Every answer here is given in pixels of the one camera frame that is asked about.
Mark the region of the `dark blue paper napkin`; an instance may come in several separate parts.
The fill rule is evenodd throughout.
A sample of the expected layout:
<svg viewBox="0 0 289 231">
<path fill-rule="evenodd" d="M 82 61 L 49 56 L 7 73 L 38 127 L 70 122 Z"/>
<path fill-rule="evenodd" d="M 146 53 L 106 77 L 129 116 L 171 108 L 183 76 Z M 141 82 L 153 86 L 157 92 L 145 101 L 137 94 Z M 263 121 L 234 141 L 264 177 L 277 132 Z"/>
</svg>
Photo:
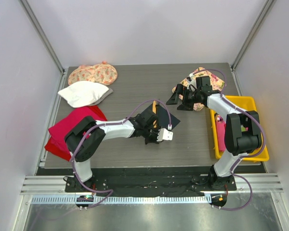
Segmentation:
<svg viewBox="0 0 289 231">
<path fill-rule="evenodd" d="M 168 125 L 170 124 L 169 115 L 167 110 L 161 104 L 157 107 L 156 114 L 158 116 L 157 125 L 160 126 L 161 128 L 168 128 Z M 172 114 L 170 114 L 170 116 L 171 116 L 171 127 L 172 129 L 174 129 L 181 121 Z"/>
</svg>

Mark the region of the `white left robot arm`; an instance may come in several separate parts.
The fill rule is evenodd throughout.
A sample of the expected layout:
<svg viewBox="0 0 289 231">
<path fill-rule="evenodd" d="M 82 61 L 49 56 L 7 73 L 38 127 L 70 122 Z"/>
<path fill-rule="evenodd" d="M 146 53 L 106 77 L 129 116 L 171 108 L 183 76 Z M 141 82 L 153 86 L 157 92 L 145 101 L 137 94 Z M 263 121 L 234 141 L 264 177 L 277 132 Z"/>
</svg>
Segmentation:
<svg viewBox="0 0 289 231">
<path fill-rule="evenodd" d="M 93 186 L 91 157 L 99 145 L 115 138 L 143 137 L 145 143 L 158 143 L 158 116 L 153 112 L 142 112 L 135 117 L 119 121 L 99 121 L 84 117 L 65 136 L 70 151 L 73 170 L 78 177 L 76 186 L 88 192 Z"/>
</svg>

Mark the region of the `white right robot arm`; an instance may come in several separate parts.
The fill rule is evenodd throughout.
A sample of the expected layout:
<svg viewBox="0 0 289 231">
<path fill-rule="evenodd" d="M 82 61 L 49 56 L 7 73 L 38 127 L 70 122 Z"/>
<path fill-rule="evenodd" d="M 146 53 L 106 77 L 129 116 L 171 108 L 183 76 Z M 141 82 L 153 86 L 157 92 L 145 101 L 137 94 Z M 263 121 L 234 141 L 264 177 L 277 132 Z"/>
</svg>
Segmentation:
<svg viewBox="0 0 289 231">
<path fill-rule="evenodd" d="M 263 145 L 259 115 L 256 111 L 246 111 L 231 103 L 210 84 L 197 84 L 196 87 L 192 84 L 187 87 L 177 84 L 166 104 L 178 104 L 180 95 L 183 99 L 177 110 L 191 111 L 195 103 L 201 103 L 225 121 L 225 151 L 208 173 L 209 187 L 219 190 L 229 182 L 242 159 Z"/>
</svg>

